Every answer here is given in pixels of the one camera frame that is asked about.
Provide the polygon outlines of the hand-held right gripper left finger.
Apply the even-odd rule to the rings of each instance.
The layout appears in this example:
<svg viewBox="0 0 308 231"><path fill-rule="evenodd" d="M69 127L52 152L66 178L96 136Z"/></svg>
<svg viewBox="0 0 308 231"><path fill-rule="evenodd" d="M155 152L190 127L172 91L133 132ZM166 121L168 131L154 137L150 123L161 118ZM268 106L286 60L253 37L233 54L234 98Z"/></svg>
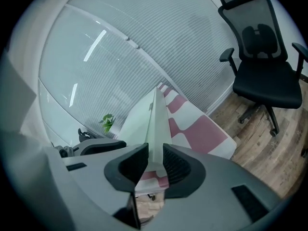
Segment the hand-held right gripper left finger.
<svg viewBox="0 0 308 231"><path fill-rule="evenodd" d="M76 231L139 231L135 187L148 165L148 144L61 158L46 151L57 190Z"/></svg>

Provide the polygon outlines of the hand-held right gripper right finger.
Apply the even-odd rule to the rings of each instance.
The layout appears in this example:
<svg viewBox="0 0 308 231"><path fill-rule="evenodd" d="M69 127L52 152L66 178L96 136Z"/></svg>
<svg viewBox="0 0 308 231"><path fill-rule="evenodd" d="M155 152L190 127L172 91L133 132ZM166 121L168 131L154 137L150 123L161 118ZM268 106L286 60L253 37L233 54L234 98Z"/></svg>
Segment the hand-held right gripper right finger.
<svg viewBox="0 0 308 231"><path fill-rule="evenodd" d="M231 160L164 144L169 187L146 231L267 231L286 202Z"/></svg>

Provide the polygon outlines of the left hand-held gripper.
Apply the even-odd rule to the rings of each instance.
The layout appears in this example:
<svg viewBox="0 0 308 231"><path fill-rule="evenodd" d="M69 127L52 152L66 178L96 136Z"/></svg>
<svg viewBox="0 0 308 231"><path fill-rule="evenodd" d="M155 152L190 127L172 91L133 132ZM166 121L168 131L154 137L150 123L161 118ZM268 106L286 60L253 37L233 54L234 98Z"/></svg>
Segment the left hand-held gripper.
<svg viewBox="0 0 308 231"><path fill-rule="evenodd" d="M79 147L56 146L55 149L59 152L61 158L79 155L91 155L105 153L113 150L125 148L125 141L113 139L88 139L79 144Z"/></svg>

